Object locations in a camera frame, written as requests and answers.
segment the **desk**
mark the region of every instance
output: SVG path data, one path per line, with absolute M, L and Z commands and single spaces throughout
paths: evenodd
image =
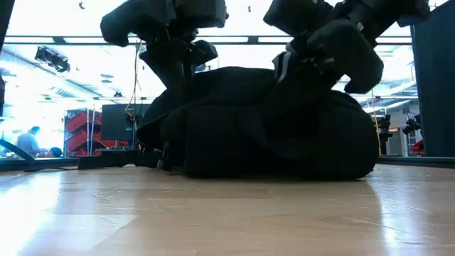
M 0 174 L 0 255 L 453 255 L 455 170 L 357 182 L 124 167 Z
M 0 158 L 0 173 L 2 171 L 39 171 L 46 168 L 67 168 L 77 166 L 76 158 L 35 159 L 33 163 L 22 159 Z

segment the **black monitor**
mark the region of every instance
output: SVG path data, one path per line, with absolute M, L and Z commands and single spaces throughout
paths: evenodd
M 150 104 L 130 104 L 127 111 L 133 114 L 135 108 L 136 118 L 140 119 L 149 107 Z M 126 108 L 126 104 L 102 106 L 101 139 L 129 141 L 133 139 L 133 123 L 131 119 L 128 120 Z

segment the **black backpack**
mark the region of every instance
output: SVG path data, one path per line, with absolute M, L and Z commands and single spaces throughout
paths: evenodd
M 162 152 L 161 167 L 180 167 L 189 176 L 339 180 L 373 170 L 378 136 L 357 101 L 327 90 L 293 109 L 267 106 L 275 113 L 264 121 L 264 99 L 275 86 L 273 70 L 229 67 L 197 73 L 184 88 L 183 101 L 171 89 L 153 101 L 137 138 L 146 150 Z

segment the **black equipment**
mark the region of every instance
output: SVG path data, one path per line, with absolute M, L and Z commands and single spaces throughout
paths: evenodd
M 381 148 L 381 155 L 387 155 L 387 141 L 389 138 L 393 137 L 393 134 L 389 132 L 390 128 L 390 115 L 387 114 L 384 117 L 378 119 L 378 127 L 376 130 L 379 129 L 379 144 Z
M 101 23 L 104 39 L 147 44 L 140 55 L 166 86 L 146 112 L 137 138 L 158 165 L 189 176 L 246 173 L 352 179 L 373 170 L 378 138 L 370 116 L 346 92 L 378 84 L 383 63 L 375 39 L 394 22 L 429 15 L 427 0 L 274 0 L 264 20 L 294 40 L 274 70 L 220 68 L 195 73 L 217 57 L 197 28 L 223 27 L 224 1 L 129 0 Z
M 140 123 L 149 107 L 150 105 L 143 104 L 103 105 L 101 139 L 133 140 L 134 121 Z M 134 120 L 134 111 L 136 112 L 136 120 Z
M 422 123 L 420 121 L 420 114 L 416 114 L 414 118 L 409 118 L 406 121 L 406 127 L 403 128 L 403 133 L 408 135 L 413 131 L 418 131 L 422 129 Z
M 35 60 L 48 64 L 49 67 L 55 68 L 59 73 L 69 72 L 71 66 L 68 63 L 68 58 L 54 53 L 51 49 L 38 46 L 36 51 Z

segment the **red object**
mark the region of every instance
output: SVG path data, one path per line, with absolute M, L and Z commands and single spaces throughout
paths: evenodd
M 92 129 L 92 120 L 93 120 L 93 112 L 89 114 L 89 126 Z M 95 113 L 95 126 L 99 129 L 101 125 L 101 115 Z M 65 128 L 69 133 L 74 133 L 81 129 L 87 129 L 87 113 L 81 112 L 75 115 L 73 118 L 69 119 L 66 124 Z
M 87 132 L 80 131 L 72 135 L 71 138 L 66 140 L 65 145 L 69 151 L 77 151 L 77 149 L 83 146 L 87 148 Z
M 96 140 L 97 142 L 100 142 L 103 146 L 105 146 L 108 149 L 115 147 L 115 140 L 102 140 L 101 132 L 96 135 L 93 135 L 93 139 Z M 119 141 L 119 146 L 128 146 L 128 142 Z
M 92 156 L 101 156 L 101 153 L 102 153 L 101 151 L 92 151 Z M 86 149 L 80 149 L 79 151 L 74 153 L 73 156 L 78 156 L 78 157 L 88 156 L 88 152 Z
M 77 151 L 78 149 L 86 149 L 87 148 L 87 132 L 82 130 L 77 134 L 71 136 L 71 138 L 67 139 L 66 148 L 69 151 Z M 101 133 L 95 132 L 93 134 L 93 149 L 99 148 L 112 148 L 115 146 L 115 140 L 102 140 Z M 119 146 L 128 146 L 128 142 L 120 141 Z
M 424 140 L 421 139 L 419 142 L 411 146 L 411 151 L 417 153 L 419 156 L 425 156 Z

